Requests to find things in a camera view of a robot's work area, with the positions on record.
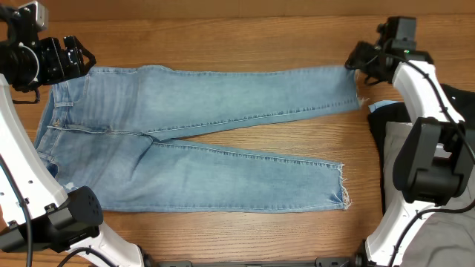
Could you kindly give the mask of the light blue denim jeans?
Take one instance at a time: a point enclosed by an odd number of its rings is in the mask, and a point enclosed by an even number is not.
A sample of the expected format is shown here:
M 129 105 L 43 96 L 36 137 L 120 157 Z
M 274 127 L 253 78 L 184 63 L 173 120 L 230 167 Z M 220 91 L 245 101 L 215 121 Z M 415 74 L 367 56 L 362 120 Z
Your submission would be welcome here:
M 35 148 L 67 191 L 124 212 L 344 210 L 342 164 L 192 142 L 193 136 L 359 107 L 340 66 L 270 73 L 94 67 L 54 85 Z

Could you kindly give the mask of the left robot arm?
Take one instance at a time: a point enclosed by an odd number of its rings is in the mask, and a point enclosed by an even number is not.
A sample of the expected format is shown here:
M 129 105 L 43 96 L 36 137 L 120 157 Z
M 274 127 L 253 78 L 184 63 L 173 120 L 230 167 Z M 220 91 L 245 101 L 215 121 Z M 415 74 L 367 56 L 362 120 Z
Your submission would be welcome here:
M 66 61 L 56 39 L 13 37 L 1 43 L 1 209 L 7 229 L 1 249 L 33 252 L 50 249 L 75 255 L 94 266 L 146 266 L 143 250 L 112 230 L 103 219 L 98 199 L 88 187 L 70 193 L 51 176 L 35 151 L 16 112 L 10 90 L 37 92 L 50 85 L 85 74 L 83 50 L 74 37 L 65 38 Z

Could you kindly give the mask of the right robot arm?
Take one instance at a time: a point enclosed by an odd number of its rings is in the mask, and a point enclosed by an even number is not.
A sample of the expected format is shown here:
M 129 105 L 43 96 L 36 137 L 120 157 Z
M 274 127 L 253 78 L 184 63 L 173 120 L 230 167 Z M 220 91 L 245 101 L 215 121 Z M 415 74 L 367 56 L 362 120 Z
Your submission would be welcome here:
M 393 163 L 392 197 L 377 229 L 344 266 L 399 266 L 412 239 L 450 199 L 465 190 L 474 169 L 474 130 L 436 78 L 433 59 L 416 48 L 416 19 L 392 16 L 375 44 L 359 42 L 345 63 L 403 96 L 412 128 Z

